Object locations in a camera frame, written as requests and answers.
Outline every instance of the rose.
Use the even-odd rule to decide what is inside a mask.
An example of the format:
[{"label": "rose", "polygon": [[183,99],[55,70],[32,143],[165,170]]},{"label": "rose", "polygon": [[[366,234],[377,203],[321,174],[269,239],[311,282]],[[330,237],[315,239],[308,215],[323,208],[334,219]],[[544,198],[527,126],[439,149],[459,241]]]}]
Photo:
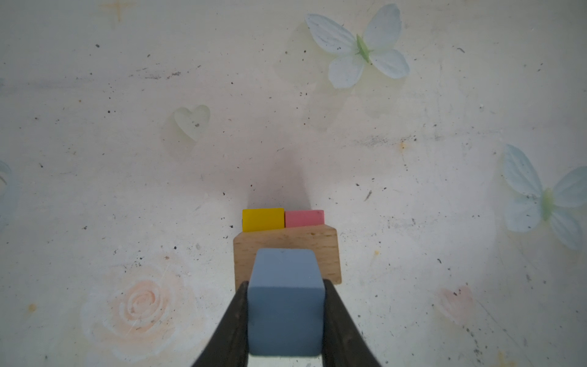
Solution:
[{"label": "rose", "polygon": [[[111,267],[82,308],[86,337],[131,363],[171,344],[183,349],[202,343],[209,338],[203,333],[207,316],[198,309],[186,268],[170,254]],[[200,289],[198,296],[206,292]]]}]

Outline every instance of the wooden block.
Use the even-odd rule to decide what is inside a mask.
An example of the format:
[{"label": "wooden block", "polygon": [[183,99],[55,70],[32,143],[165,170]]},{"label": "wooden block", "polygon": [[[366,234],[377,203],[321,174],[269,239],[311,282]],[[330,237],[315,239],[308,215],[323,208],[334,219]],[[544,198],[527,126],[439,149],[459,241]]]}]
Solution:
[{"label": "wooden block", "polygon": [[235,289],[251,279],[255,256],[260,248],[307,248],[316,254],[322,278],[342,282],[336,229],[326,225],[242,232],[233,240]]},{"label": "wooden block", "polygon": [[266,231],[285,228],[285,210],[283,208],[271,209],[245,209],[242,211],[242,231]]},{"label": "wooden block", "polygon": [[285,228],[324,224],[323,210],[294,210],[285,212]]}]

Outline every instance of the toy block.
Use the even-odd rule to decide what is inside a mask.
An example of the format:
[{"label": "toy block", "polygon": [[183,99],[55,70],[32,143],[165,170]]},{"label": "toy block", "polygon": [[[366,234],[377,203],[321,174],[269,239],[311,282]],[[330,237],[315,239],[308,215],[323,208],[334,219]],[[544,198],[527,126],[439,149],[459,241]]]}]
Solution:
[{"label": "toy block", "polygon": [[284,212],[283,208],[245,209],[242,211],[242,231],[254,232],[285,228]]},{"label": "toy block", "polygon": [[302,248],[314,251],[323,279],[342,282],[336,229],[326,225],[242,232],[233,240],[235,288],[251,279],[255,255],[260,248]]},{"label": "toy block", "polygon": [[323,210],[294,210],[285,212],[285,228],[324,224]]},{"label": "toy block", "polygon": [[247,289],[250,353],[319,355],[325,295],[312,250],[259,249]]}]

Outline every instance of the white tabletop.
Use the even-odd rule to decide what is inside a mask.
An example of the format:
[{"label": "white tabletop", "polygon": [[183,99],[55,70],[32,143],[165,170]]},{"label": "white tabletop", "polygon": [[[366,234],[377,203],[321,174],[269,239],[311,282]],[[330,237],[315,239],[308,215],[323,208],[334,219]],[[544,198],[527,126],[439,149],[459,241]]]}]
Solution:
[{"label": "white tabletop", "polygon": [[[517,146],[544,187],[587,164],[585,2],[400,1],[411,74],[334,89],[305,15],[355,34],[384,4],[1,3],[0,365],[189,366],[262,207],[325,210],[382,366],[584,365],[585,258],[506,229],[502,164]],[[194,142],[173,111],[198,105]]]}]

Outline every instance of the blue block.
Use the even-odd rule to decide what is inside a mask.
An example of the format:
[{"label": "blue block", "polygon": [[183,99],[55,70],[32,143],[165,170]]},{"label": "blue block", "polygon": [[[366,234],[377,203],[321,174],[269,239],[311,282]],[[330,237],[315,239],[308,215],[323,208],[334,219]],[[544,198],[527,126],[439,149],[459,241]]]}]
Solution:
[{"label": "blue block", "polygon": [[257,251],[247,291],[250,353],[319,355],[325,295],[312,250],[262,248]]}]

